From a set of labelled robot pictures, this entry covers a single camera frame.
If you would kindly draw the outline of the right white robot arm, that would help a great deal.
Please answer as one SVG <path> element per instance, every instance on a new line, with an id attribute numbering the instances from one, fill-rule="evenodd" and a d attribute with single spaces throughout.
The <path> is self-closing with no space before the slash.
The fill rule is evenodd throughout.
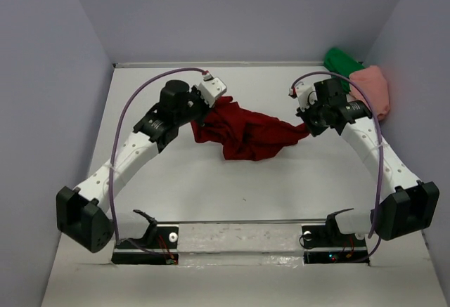
<path id="1" fill-rule="evenodd" d="M 374 208 L 329 214 L 323 229 L 325 240 L 339 245 L 350 234 L 376 234 L 382 240 L 393 240 L 428 228 L 439 199 L 438 187 L 422 181 L 400 160 L 383 138 L 367 97 L 348 100 L 340 81 L 336 73 L 318 82 L 300 77 L 290 88 L 290 97 L 299 103 L 297 116 L 310 134 L 335 130 L 376 182 Z"/>

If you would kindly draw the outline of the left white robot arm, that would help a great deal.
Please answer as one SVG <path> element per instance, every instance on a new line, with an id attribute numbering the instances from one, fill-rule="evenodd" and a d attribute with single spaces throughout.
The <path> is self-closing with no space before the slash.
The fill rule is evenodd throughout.
<path id="1" fill-rule="evenodd" d="M 226 87 L 216 79 L 189 86 L 169 80 L 160 98 L 134 126 L 127 140 L 113 148 L 112 157 L 75 188 L 63 187 L 56 195 L 60 232 L 92 253 L 99 252 L 119 234 L 114 197 L 137 171 L 161 153 L 179 128 L 203 120 Z"/>

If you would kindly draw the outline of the red t shirt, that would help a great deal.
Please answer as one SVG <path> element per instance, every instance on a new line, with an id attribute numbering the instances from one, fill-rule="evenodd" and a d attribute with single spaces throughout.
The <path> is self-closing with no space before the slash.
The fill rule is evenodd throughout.
<path id="1" fill-rule="evenodd" d="M 277 117 L 242 108 L 230 96 L 221 97 L 202 124 L 192 121 L 196 143 L 222 145 L 225 160 L 261 161 L 309 135 L 305 124 L 294 126 Z"/>

